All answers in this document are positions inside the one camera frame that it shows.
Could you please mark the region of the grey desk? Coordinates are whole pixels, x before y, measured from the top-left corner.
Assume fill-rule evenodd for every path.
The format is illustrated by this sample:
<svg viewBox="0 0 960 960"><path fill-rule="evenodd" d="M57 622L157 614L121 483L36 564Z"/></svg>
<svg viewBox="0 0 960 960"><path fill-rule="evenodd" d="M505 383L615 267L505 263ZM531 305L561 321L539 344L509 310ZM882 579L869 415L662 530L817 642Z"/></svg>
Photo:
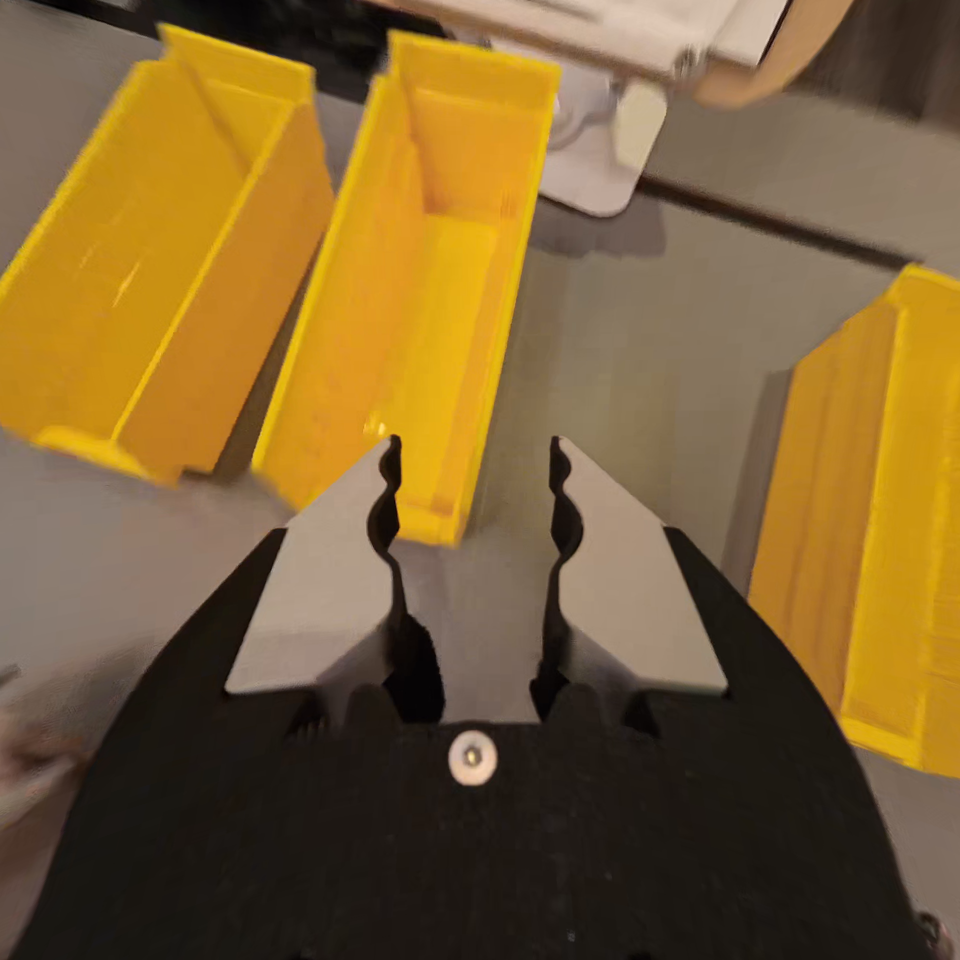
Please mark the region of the grey desk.
<svg viewBox="0 0 960 960"><path fill-rule="evenodd" d="M894 270L639 198L587 239L539 210L467 534L399 541L449 722L528 721L551 436L569 438L748 591L789 371ZM293 317L221 462L176 489L2 435L2 711L95 747L174 631L289 511L249 474Z"/></svg>

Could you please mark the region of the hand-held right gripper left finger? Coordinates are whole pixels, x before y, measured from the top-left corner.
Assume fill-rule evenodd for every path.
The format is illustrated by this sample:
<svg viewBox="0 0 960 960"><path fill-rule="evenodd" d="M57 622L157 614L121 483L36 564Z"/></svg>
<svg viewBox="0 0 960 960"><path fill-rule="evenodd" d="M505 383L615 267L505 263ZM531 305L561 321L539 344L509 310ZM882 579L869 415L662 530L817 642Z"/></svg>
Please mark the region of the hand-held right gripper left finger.
<svg viewBox="0 0 960 960"><path fill-rule="evenodd" d="M371 686L406 723L442 719L436 648L390 551L401 484L402 441L390 436L288 522L225 693L305 690L328 725L343 725L354 692Z"/></svg>

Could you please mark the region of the white object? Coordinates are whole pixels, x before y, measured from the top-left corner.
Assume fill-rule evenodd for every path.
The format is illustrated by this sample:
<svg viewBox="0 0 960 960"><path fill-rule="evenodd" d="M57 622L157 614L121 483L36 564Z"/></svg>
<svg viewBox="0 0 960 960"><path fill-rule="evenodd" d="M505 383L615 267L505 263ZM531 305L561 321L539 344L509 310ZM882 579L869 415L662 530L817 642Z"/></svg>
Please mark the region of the white object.
<svg viewBox="0 0 960 960"><path fill-rule="evenodd" d="M786 1L393 1L382 6L485 39L670 80L716 59L756 67Z"/></svg>

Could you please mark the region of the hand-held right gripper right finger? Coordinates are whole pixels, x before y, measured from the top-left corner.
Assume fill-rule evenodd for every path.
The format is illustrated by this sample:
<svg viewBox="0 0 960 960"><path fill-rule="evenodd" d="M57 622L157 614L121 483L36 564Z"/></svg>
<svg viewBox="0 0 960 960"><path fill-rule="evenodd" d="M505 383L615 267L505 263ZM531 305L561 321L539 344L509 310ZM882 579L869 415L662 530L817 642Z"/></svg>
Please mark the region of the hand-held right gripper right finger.
<svg viewBox="0 0 960 960"><path fill-rule="evenodd" d="M727 694L666 524L566 437L550 440L548 487L556 558L530 683L538 719L575 685L615 723L650 692Z"/></svg>

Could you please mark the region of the yellow plastic storage bin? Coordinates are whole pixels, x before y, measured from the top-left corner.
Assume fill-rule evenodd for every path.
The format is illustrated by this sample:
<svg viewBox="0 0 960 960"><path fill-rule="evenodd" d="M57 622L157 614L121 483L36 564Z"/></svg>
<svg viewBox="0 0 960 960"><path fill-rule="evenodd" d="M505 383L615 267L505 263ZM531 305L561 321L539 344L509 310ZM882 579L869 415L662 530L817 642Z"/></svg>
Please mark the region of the yellow plastic storage bin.
<svg viewBox="0 0 960 960"><path fill-rule="evenodd" d="M311 66L159 33L2 276L1 422L174 486L216 467L333 190Z"/></svg>
<svg viewBox="0 0 960 960"><path fill-rule="evenodd" d="M302 510L400 438L399 534L465 534L560 68L393 31L270 399L252 473Z"/></svg>
<svg viewBox="0 0 960 960"><path fill-rule="evenodd" d="M749 602L851 744L958 779L958 279L904 268L794 367Z"/></svg>

